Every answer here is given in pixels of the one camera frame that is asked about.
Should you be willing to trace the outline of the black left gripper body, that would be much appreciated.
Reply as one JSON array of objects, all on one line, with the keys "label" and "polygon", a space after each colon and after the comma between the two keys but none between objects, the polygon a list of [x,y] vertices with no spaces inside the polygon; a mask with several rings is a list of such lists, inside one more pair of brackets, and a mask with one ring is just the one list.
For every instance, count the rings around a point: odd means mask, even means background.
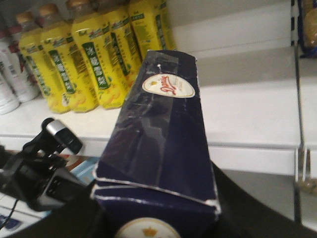
[{"label": "black left gripper body", "polygon": [[12,153],[1,146],[0,191],[25,202],[34,211],[59,209],[86,187],[66,164],[57,154],[45,157],[22,151]]}]

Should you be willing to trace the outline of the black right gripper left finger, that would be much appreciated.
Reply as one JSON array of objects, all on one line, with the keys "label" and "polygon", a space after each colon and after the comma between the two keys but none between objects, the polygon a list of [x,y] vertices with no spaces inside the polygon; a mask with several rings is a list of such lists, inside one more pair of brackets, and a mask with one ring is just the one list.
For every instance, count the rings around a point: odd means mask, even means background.
[{"label": "black right gripper left finger", "polygon": [[60,209],[10,238],[105,238],[106,223],[98,203],[90,198],[94,182]]}]

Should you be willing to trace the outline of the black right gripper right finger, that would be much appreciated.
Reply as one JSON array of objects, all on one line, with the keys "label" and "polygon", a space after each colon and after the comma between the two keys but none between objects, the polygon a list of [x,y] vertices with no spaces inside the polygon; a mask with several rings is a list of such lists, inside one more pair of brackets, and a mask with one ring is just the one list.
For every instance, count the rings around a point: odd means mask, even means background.
[{"label": "black right gripper right finger", "polygon": [[315,238],[317,233],[274,211],[212,163],[222,214],[216,238]]}]

